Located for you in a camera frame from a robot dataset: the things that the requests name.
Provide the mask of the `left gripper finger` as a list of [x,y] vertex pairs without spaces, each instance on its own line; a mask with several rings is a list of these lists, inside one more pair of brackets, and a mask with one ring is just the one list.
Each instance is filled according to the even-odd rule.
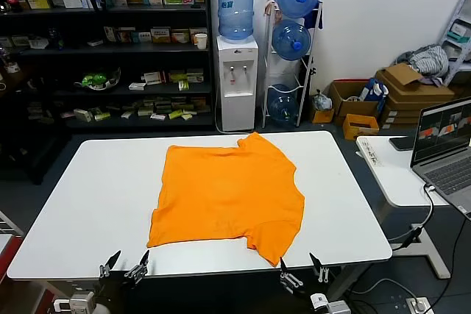
[[149,250],[147,250],[139,264],[135,265],[124,274],[124,282],[127,285],[137,285],[148,273]]
[[113,269],[114,265],[116,264],[121,251],[118,250],[114,255],[112,255],[104,265],[99,266],[99,277],[105,278],[110,276],[110,272]]

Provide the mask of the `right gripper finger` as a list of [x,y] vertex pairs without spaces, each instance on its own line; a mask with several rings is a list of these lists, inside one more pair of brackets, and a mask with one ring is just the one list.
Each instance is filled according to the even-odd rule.
[[309,253],[311,261],[313,263],[314,272],[318,276],[319,282],[329,281],[329,268],[321,264],[320,260],[315,257],[312,253]]
[[290,294],[301,294],[304,289],[303,282],[288,271],[282,257],[280,258],[280,284]]

